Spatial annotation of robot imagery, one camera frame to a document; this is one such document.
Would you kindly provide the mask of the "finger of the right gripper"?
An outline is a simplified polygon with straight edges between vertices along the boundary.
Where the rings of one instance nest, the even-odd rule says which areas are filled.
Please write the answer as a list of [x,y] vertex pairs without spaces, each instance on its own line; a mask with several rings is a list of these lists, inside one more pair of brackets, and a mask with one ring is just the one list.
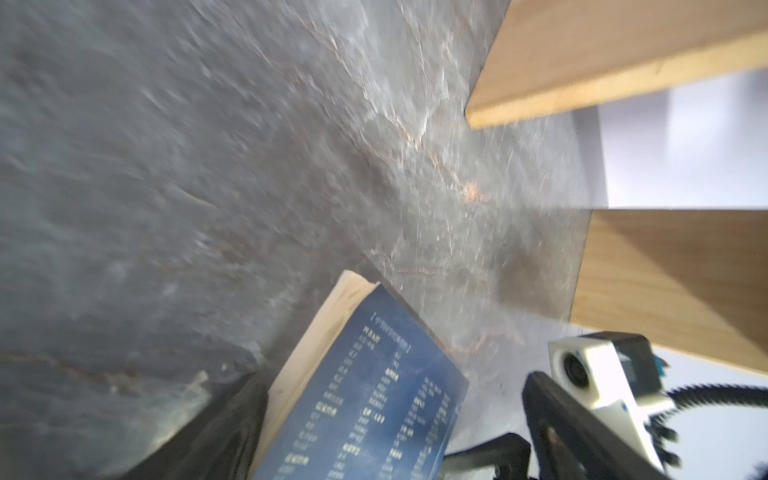
[[440,478],[483,468],[494,468],[495,479],[528,479],[531,444],[507,433],[467,450],[443,457]]

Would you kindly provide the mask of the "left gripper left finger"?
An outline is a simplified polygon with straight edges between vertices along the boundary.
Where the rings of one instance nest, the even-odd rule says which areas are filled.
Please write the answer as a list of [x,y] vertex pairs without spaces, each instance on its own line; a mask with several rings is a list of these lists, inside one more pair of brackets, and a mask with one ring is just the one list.
[[268,405],[257,373],[228,386],[124,479],[247,479]]

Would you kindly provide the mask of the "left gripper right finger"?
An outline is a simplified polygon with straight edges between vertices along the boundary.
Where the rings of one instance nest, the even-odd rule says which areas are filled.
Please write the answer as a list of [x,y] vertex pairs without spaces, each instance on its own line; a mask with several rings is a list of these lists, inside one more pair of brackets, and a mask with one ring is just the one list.
[[541,479],[666,477],[547,374],[529,374],[522,399]]

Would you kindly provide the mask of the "dark blue book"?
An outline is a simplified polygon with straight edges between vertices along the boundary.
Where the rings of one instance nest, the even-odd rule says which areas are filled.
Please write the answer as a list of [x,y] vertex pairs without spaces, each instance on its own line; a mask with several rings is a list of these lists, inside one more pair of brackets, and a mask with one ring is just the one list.
[[434,479],[468,381],[418,316],[346,270],[275,378],[254,479]]

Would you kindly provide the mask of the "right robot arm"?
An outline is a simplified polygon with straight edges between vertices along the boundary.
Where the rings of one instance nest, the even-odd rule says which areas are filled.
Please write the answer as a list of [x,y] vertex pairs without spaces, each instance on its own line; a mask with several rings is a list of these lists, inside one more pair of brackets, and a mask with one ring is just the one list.
[[[662,448],[664,440],[675,441],[677,434],[665,425],[666,420],[684,410],[708,406],[739,406],[766,408],[765,387],[702,384],[677,388],[668,392],[674,407],[651,417],[646,430],[664,465],[680,466],[675,454]],[[438,477],[492,467],[496,479],[526,479],[531,457],[531,446],[521,436],[507,433],[488,442],[444,457]]]

